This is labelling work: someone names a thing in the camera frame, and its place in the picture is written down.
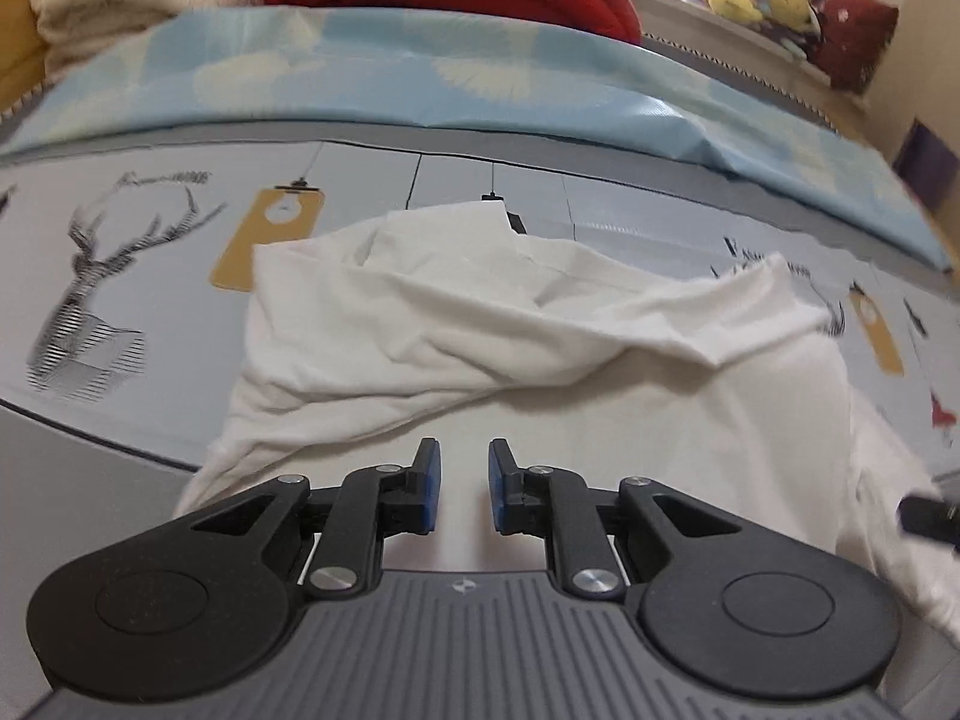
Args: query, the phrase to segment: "deer head illustration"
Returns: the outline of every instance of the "deer head illustration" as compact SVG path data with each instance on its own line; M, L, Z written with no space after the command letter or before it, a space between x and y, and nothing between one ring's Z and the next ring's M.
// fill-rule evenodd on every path
M90 313L89 305L99 286L110 276L126 271L141 251L169 244L202 227L226 204L200 217L193 194L184 187L187 211L176 223L160 229L157 215L139 238L127 242L111 255L98 259L97 229L104 220L99 213L88 224L80 210L70 220L68 234L78 247L73 256L73 281L51 312L27 360L30 380L37 389L54 389L67 396L98 399L117 378L142 370L146 344L136 330L119 330Z

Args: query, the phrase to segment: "yellow fabric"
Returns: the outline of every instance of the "yellow fabric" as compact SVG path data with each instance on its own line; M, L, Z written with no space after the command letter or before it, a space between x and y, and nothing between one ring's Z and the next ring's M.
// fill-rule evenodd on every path
M44 42L29 0L0 0L0 110L43 79Z

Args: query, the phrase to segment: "metal screw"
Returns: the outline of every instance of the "metal screw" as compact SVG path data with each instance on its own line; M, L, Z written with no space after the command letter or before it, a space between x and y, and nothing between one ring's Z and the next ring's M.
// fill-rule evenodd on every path
M606 568L585 568L573 575L573 584L584 592L599 594L616 590L620 578Z
M310 572L310 584L318 590L349 590L357 584L357 575L342 565L325 565Z

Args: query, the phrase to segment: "gray bed sheet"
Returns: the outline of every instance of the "gray bed sheet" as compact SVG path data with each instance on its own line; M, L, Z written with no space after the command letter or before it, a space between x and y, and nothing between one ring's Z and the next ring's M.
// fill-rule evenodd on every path
M942 276L856 228L754 184L635 153L527 135L366 124L221 124L58 146L0 167L132 146L336 140L405 151L470 156L602 178L750 215L842 247L927 290L952 293ZM32 591L66 560L168 517L189 474L0 406L0 720L13 720L47 689L24 629ZM904 637L885 680L888 700L916 720L960 717L960 653L904 615Z

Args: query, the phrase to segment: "shirt sleeve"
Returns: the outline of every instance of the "shirt sleeve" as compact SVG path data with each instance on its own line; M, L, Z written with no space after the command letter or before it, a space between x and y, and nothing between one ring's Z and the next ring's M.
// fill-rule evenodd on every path
M960 560L952 547L899 529L896 507L910 493L941 497L920 459L852 391L848 504L837 554L889 581L923 620L960 646Z

